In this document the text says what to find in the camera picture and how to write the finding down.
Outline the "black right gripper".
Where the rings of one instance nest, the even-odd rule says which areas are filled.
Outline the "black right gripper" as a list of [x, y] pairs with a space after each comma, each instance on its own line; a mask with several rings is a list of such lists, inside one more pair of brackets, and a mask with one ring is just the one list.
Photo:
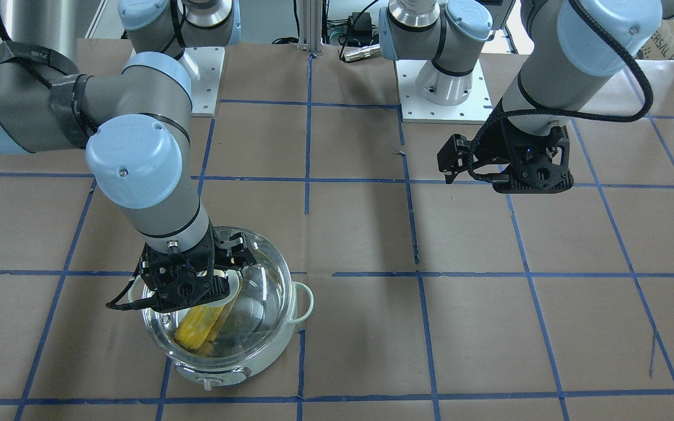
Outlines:
[[232, 288], [226, 275], [214, 275], [216, 236], [208, 228], [201, 241], [187, 251], [161, 253], [145, 245], [140, 277], [153, 296], [139, 300], [138, 309], [176, 312], [226, 299]]

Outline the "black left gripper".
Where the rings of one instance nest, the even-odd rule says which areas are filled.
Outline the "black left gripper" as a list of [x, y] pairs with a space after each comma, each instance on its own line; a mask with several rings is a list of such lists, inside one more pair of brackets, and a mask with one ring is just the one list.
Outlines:
[[554, 125], [544, 136], [519, 130], [503, 118], [485, 131], [477, 158], [492, 164], [508, 163], [494, 176], [499, 194], [559, 194], [573, 187], [569, 171], [569, 134]]

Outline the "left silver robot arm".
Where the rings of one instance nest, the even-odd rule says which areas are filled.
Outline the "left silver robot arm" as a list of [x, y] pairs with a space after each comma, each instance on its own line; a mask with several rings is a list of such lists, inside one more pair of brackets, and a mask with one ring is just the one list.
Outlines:
[[[501, 194], [558, 194], [570, 189], [569, 118], [628, 123], [652, 107], [654, 95], [634, 56], [674, 1], [524, 1], [522, 24], [532, 54], [473, 139], [453, 135], [436, 155], [451, 184], [460, 173]], [[390, 60], [421, 60], [421, 89], [444, 106], [441, 86], [467, 82], [489, 39], [493, 18], [476, 1], [390, 1], [379, 14], [381, 52]], [[584, 113], [582, 107], [628, 67], [644, 92], [633, 115]]]

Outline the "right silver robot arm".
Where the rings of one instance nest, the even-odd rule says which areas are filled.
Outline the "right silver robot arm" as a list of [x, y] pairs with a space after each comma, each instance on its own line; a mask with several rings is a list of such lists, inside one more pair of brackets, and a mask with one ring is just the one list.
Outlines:
[[234, 43], [238, 3], [120, 1], [118, 13], [135, 55], [118, 75], [89, 75], [75, 64], [69, 1], [0, 1], [0, 155], [85, 151], [145, 241], [134, 275], [149, 298], [108, 308], [222, 306], [230, 275], [253, 259], [240, 236], [217, 238], [190, 176], [192, 77], [181, 59]]

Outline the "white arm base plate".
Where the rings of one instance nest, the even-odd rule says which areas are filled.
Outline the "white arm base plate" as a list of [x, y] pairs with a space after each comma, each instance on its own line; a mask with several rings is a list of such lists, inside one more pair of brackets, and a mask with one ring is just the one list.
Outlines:
[[157, 51], [143, 51], [133, 53], [124, 67], [144, 65], [170, 75], [190, 95], [191, 115], [213, 118], [216, 115], [224, 58], [225, 48], [222, 46], [185, 49], [179, 60]]
[[410, 123], [470, 123], [481, 125], [494, 109], [482, 67], [451, 77], [430, 61], [395, 62], [403, 120]]

